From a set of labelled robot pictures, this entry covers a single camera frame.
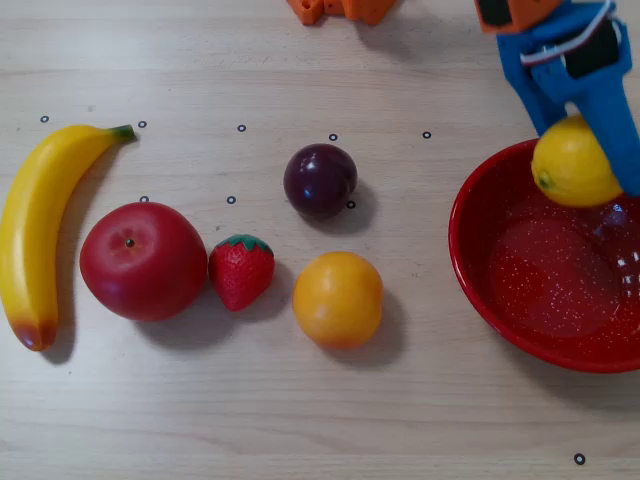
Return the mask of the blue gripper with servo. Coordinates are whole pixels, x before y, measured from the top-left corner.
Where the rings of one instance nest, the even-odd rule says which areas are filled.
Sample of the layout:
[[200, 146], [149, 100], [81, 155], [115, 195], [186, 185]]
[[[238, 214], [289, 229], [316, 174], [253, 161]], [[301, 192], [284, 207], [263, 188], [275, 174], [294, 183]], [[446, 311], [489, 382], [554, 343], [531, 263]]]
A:
[[607, 156], [621, 188], [639, 195], [639, 135], [623, 78], [627, 27], [614, 3], [508, 3], [496, 27], [505, 77], [537, 134], [566, 117], [550, 98], [571, 98]]

